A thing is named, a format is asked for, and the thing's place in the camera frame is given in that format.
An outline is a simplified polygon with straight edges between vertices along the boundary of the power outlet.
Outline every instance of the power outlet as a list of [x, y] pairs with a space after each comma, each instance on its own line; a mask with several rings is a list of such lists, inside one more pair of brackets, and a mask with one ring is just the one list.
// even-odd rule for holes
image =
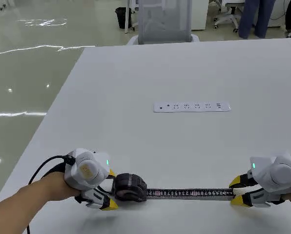
[[156, 102], [154, 112], [208, 112], [230, 111], [231, 107], [226, 101], [187, 101], [187, 102]]

